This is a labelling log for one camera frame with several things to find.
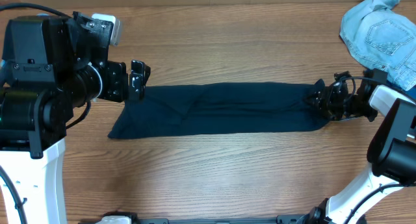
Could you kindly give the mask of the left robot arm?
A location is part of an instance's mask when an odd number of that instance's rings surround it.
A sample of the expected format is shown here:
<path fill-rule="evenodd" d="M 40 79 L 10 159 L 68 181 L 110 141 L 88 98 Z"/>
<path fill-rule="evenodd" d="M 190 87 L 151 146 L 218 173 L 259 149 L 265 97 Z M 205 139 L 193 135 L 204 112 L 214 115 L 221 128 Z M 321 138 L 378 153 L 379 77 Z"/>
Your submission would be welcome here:
<path fill-rule="evenodd" d="M 150 68 L 108 59 L 114 16 L 20 16 L 6 26 L 1 69 L 1 189 L 9 223 L 66 223 L 65 138 L 75 108 L 143 98 Z"/>

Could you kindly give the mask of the black t-shirt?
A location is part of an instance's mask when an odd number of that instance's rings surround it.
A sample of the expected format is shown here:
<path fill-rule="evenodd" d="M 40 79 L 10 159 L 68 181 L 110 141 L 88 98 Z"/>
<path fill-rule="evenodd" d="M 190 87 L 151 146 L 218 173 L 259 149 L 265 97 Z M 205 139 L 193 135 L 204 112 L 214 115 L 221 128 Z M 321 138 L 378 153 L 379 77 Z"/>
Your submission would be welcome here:
<path fill-rule="evenodd" d="M 126 101 L 108 137 L 131 140 L 161 136 L 255 132 L 309 132 L 328 118 L 306 103 L 325 87 L 279 82 L 227 82 L 150 86 L 141 101 Z"/>

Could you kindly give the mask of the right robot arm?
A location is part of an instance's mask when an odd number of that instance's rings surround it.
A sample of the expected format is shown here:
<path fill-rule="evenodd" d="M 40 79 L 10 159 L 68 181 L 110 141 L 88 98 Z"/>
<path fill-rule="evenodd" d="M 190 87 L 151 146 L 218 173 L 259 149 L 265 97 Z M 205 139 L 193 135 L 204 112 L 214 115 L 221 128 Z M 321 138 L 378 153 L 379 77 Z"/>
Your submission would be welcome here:
<path fill-rule="evenodd" d="M 387 82 L 387 72 L 364 71 L 356 77 L 336 73 L 334 82 L 306 101 L 331 121 L 384 117 L 367 150 L 367 165 L 338 194 L 289 223 L 366 223 L 365 214 L 384 197 L 415 186 L 415 100 Z"/>

